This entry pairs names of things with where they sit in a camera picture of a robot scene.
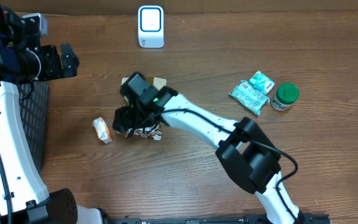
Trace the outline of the green lid jar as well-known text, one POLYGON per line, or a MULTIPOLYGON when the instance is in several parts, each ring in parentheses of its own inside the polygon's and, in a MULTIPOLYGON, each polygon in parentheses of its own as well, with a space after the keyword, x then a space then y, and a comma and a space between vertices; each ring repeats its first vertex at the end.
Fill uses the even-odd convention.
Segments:
POLYGON ((300 91, 293 83, 284 83, 279 86, 270 102, 273 109, 285 111, 299 98, 300 91))

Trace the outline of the long teal wipes pack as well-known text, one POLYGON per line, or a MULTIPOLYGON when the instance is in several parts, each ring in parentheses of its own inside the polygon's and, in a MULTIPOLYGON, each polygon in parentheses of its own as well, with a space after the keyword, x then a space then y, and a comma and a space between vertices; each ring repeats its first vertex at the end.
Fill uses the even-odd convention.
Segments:
POLYGON ((241 80, 229 96, 237 100, 243 107, 259 116, 262 108, 270 99, 261 91, 255 89, 248 81, 241 80))

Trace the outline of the orange snack packet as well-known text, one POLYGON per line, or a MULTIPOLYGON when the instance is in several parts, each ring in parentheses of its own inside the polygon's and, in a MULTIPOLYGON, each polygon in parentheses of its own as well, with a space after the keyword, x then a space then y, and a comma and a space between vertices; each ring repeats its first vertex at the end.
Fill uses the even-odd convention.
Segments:
POLYGON ((109 128, 108 128, 106 122, 104 121, 104 119, 102 119, 102 117, 96 118, 93 121, 93 126, 96 130, 96 134, 97 134, 99 140, 101 140, 105 144, 109 144, 109 143, 113 142, 109 128))

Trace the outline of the small teal tissue pack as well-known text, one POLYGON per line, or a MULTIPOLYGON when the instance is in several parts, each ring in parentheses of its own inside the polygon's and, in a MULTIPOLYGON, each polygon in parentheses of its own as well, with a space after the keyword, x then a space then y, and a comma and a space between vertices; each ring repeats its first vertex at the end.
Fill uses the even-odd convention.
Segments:
POLYGON ((250 78, 249 83, 265 95, 268 95, 275 86, 275 82, 261 71, 257 71, 250 78))

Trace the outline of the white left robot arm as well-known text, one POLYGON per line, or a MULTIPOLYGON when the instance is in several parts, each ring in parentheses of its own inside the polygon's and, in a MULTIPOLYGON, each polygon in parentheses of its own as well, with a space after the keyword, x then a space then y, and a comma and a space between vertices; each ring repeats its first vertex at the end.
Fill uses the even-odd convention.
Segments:
POLYGON ((78 205, 68 189, 49 192, 32 159, 20 116, 20 85, 75 77, 69 44, 41 45, 47 21, 19 17, 0 4, 0 223, 102 223, 98 208, 78 205))

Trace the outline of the brown snack pouch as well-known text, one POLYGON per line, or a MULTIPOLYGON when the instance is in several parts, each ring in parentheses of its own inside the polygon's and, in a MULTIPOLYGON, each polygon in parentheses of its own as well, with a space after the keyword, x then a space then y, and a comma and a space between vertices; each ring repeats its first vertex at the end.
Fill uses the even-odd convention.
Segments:
MULTIPOLYGON (((146 77, 145 79, 147 82, 153 84, 157 90, 160 90, 167 84, 166 79, 163 78, 146 77)), ((136 124, 140 123, 140 113, 134 108, 134 105, 129 105, 129 100, 126 97, 124 97, 124 100, 126 105, 115 111, 112 128, 118 134, 129 137, 130 132, 134 129, 136 124)), ((135 129, 132 134, 154 141, 159 141, 162 137, 162 131, 160 124, 158 123, 148 127, 141 126, 140 128, 135 129)))

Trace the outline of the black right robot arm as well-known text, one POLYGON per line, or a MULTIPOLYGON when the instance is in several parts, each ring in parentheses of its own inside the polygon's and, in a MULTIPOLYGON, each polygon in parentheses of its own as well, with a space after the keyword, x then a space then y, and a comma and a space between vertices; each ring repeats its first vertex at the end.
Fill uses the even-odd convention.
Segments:
POLYGON ((129 138, 137 129, 144 131, 160 123, 187 131, 216 150, 226 174, 242 190, 257 196, 270 223, 304 221, 283 185, 295 172, 282 175, 279 164, 282 157, 296 161, 277 149, 255 121, 217 116, 170 87, 155 87, 139 72, 121 85, 120 94, 127 105, 116 110, 113 129, 129 138))

